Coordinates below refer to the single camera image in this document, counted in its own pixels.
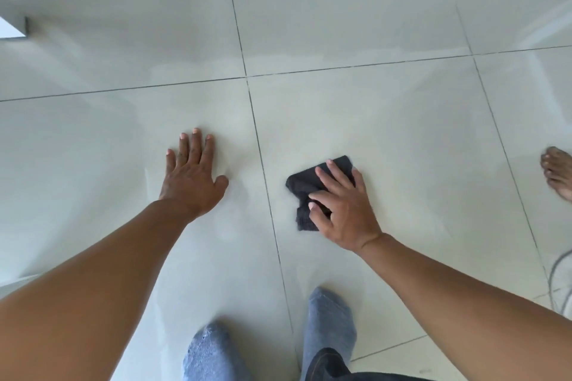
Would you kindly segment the person's left hand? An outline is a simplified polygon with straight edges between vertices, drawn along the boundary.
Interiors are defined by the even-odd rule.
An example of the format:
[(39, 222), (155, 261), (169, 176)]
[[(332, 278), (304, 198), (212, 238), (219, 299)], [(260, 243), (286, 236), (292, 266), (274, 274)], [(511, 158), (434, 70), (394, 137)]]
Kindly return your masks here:
[(183, 132), (179, 137), (178, 169), (166, 176), (162, 183), (159, 201), (168, 205), (185, 224), (190, 224), (204, 216), (223, 199), (223, 196), (211, 196), (216, 142), (211, 134), (203, 136), (203, 151), (200, 163), (189, 164), (189, 140), (191, 133)]

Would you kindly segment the person's right hand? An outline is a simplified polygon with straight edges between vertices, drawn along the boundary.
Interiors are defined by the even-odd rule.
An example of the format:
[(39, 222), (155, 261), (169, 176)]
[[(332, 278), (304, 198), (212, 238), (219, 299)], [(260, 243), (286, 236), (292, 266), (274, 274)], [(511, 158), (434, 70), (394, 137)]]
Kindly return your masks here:
[[(326, 164), (335, 165), (331, 159), (328, 159)], [(346, 177), (346, 189), (341, 196), (328, 191), (318, 191), (311, 193), (310, 198), (331, 211), (333, 231), (322, 235), (339, 247), (361, 255), (364, 248), (379, 240), (384, 233), (369, 202), (362, 174), (356, 168), (352, 169), (352, 174), (356, 185), (354, 187)]]

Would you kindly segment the dark blue jeans leg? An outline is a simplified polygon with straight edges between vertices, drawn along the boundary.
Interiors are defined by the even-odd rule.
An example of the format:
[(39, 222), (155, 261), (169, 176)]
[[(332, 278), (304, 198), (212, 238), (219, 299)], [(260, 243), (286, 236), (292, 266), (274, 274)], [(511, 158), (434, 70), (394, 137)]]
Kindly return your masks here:
[(332, 348), (319, 350), (301, 381), (432, 381), (385, 372), (351, 372), (342, 356)]

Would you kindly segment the white furniture corner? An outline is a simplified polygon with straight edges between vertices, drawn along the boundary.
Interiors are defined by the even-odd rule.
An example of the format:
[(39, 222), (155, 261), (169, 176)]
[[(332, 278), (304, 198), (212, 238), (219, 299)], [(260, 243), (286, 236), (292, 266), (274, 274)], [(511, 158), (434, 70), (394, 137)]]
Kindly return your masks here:
[(26, 16), (7, 19), (0, 16), (0, 40), (14, 40), (28, 37), (29, 27)]

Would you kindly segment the dark grey cleaning cloth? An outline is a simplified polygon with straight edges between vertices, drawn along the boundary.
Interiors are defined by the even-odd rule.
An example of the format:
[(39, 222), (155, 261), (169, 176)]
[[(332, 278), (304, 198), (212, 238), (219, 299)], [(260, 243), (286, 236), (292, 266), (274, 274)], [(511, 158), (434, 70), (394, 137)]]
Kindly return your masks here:
[[(333, 162), (355, 187), (355, 178), (352, 174), (352, 169), (354, 166), (350, 158), (347, 155), (344, 155), (333, 159)], [(321, 168), (323, 171), (325, 171), (325, 173), (333, 177), (331, 171), (327, 167), (326, 162), (323, 162), (314, 167), (305, 169), (299, 173), (290, 175), (285, 183), (286, 188), (299, 201), (299, 206), (296, 210), (296, 225), (298, 231), (318, 232), (318, 227), (310, 218), (311, 202), (314, 202), (317, 206), (319, 206), (326, 218), (330, 218), (331, 216), (331, 211), (326, 206), (310, 198), (311, 193), (318, 191), (328, 191), (316, 174), (316, 167)]]

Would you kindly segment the person's left forearm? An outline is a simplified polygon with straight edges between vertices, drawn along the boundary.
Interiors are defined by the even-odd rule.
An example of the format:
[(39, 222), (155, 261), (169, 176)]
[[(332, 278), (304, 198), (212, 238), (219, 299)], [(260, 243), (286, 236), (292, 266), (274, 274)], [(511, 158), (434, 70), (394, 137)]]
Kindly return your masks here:
[(163, 199), (0, 299), (0, 381), (110, 381), (198, 208)]

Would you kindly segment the person's right forearm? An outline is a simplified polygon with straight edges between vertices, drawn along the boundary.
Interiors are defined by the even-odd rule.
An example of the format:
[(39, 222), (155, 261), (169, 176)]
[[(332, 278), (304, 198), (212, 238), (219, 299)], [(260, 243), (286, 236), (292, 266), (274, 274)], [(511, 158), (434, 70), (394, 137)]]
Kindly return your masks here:
[(357, 254), (468, 381), (572, 381), (572, 320), (387, 234)]

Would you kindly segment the grey sock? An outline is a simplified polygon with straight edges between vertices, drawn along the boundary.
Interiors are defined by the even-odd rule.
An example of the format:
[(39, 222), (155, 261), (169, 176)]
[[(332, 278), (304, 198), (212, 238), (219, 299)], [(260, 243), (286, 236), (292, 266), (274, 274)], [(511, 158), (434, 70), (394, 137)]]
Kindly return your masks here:
[(229, 330), (213, 321), (193, 337), (182, 363), (183, 381), (252, 381)]
[(342, 297), (327, 288), (315, 288), (309, 297), (301, 377), (316, 353), (324, 348), (336, 350), (348, 367), (356, 337), (352, 310)]

